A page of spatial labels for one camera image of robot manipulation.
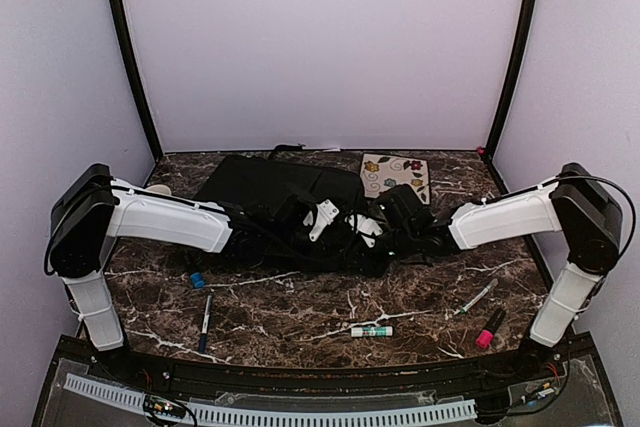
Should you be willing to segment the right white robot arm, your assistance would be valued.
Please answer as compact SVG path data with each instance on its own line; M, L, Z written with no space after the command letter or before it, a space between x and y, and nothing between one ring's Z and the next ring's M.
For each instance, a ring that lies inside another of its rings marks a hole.
M528 343L510 360L521 381L534 379L549 363L546 347L555 346L565 330L626 253L631 241L622 236L623 212L609 194L613 182L569 163L553 178L495 199L464 203L434 214L406 185L381 195L388 227L360 214L348 225L383 259L454 255L516 237L545 232L563 234L567 260L529 329Z

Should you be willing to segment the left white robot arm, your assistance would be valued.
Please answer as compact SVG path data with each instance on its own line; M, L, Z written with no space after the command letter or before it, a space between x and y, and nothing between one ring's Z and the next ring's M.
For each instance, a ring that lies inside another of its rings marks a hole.
M91 165L54 204L44 271L62 279L101 364L120 383L141 374L104 275L107 239L139 238L206 254L334 270L352 245L359 178L336 168L226 158L191 199L135 186Z

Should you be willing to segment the black student bag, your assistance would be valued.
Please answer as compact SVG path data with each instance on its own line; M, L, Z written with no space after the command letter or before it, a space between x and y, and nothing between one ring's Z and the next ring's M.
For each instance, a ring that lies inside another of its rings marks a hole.
M354 172L269 156L228 155L194 195L230 208L234 233L223 255L255 257L312 273L379 277L388 253L368 246L352 226L367 218L363 183Z

